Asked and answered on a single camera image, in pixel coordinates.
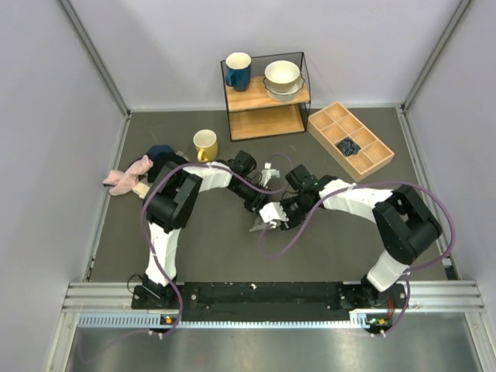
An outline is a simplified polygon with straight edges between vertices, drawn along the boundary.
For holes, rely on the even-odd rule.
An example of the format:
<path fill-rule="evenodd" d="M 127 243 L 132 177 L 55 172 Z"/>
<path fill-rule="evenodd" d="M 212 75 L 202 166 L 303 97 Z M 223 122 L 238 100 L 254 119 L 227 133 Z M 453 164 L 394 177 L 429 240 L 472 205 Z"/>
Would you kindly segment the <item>grey underwear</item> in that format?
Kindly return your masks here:
<path fill-rule="evenodd" d="M 253 226 L 250 228 L 249 232 L 254 233 L 258 231 L 264 231 L 267 229 L 271 229 L 271 223 L 265 222 L 261 217 L 256 217 Z"/>

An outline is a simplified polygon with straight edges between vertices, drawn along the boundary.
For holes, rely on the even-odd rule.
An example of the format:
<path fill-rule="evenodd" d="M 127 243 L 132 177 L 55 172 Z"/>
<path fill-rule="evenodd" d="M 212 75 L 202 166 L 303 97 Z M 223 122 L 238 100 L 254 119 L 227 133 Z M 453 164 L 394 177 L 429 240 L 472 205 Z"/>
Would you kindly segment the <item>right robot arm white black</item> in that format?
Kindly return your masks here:
<path fill-rule="evenodd" d="M 395 190 L 356 188 L 330 175 L 318 179 L 302 165 L 286 179 L 296 194 L 276 203 L 281 229 L 301 225 L 318 207 L 359 216 L 376 225 L 384 251 L 364 275 L 359 290 L 360 299 L 370 306 L 387 301 L 390 287 L 443 233 L 411 185 Z"/>

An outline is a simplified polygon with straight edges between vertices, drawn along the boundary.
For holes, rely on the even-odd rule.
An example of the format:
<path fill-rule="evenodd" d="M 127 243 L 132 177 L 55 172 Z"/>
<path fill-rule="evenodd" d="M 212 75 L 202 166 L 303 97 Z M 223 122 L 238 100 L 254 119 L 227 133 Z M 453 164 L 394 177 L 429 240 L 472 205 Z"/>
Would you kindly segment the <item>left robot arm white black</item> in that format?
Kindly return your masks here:
<path fill-rule="evenodd" d="M 279 170 L 267 163 L 253 180 L 250 174 L 256 167 L 254 158 L 240 151 L 231 160 L 206 164 L 171 160 L 156 174 L 144 197 L 141 222 L 148 227 L 145 237 L 150 251 L 143 290 L 157 306 L 164 308 L 181 299 L 174 283 L 175 256 L 179 235 L 191 217 L 198 195 L 224 188 L 240 197 L 245 209 L 256 213 L 268 203 L 272 193 L 269 181 L 281 176 Z"/>

